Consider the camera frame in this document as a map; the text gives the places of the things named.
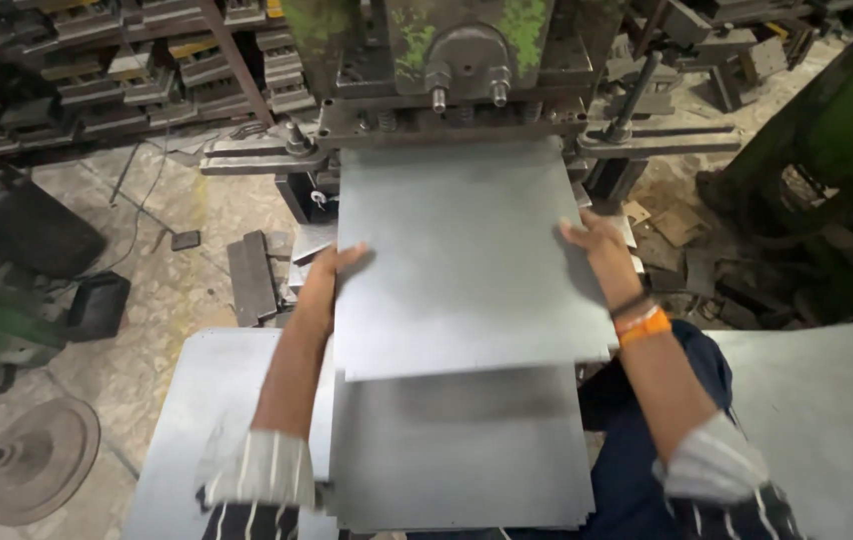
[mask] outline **pulley wheel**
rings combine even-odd
[[[62,507],[94,466],[97,413],[84,401],[51,399],[17,418],[1,435],[0,525],[40,521]]]

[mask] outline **dirty floor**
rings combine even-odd
[[[758,102],[724,119],[748,140],[840,51],[839,43],[816,43],[796,70],[773,76]],[[702,97],[705,81],[687,76],[686,91],[676,94],[675,105],[697,117],[721,117]],[[34,172],[37,184],[106,236],[108,250],[97,268],[114,264],[113,270],[132,282],[132,291],[117,338],[70,344],[47,367],[21,372],[12,389],[0,395],[0,431],[32,406],[65,395],[91,404],[103,430],[96,462],[76,495],[41,521],[0,525],[0,540],[121,537],[180,347],[233,301],[227,244],[260,229],[272,250],[289,249],[295,222],[272,176],[206,177],[189,159],[164,162],[162,149],[153,144],[135,148],[119,196],[110,203],[132,151],[131,146],[97,152]],[[722,167],[732,157],[655,157],[636,193],[651,210],[673,198],[700,209],[694,175]],[[137,206],[148,193],[145,211],[138,215]],[[191,230],[202,232],[202,246],[170,251],[170,233]],[[649,224],[638,225],[636,236],[640,250],[648,251],[645,261],[679,269],[680,255],[658,248],[664,240]],[[275,265],[275,271],[280,278],[286,276],[286,265]]]

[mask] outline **orange wristband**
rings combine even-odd
[[[634,339],[647,338],[655,334],[670,332],[673,329],[667,313],[661,307],[649,317],[635,324],[628,325],[624,328],[616,329],[616,337],[619,338],[619,348],[623,349],[625,345]]]

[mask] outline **green paint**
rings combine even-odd
[[[391,16],[406,42],[406,52],[394,58],[396,74],[416,79],[423,70],[424,57],[433,41],[436,28],[427,24],[427,12],[422,9],[409,9],[408,17],[404,17],[402,12],[395,10]]]
[[[544,0],[506,0],[503,18],[494,26],[516,49],[516,75],[524,77],[530,68],[540,66],[541,49],[537,45],[547,22]]]
[[[283,16],[293,33],[300,54],[323,55],[331,37],[342,34],[350,26],[347,12],[336,6],[321,6],[317,16],[301,9],[299,2],[283,3]]]

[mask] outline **black bracelet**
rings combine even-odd
[[[647,289],[643,289],[643,292],[637,294],[632,299],[627,300],[623,305],[610,309],[610,318],[616,319],[617,317],[629,312],[630,310],[633,310],[634,308],[636,308],[636,306],[641,305],[649,299],[650,291]]]

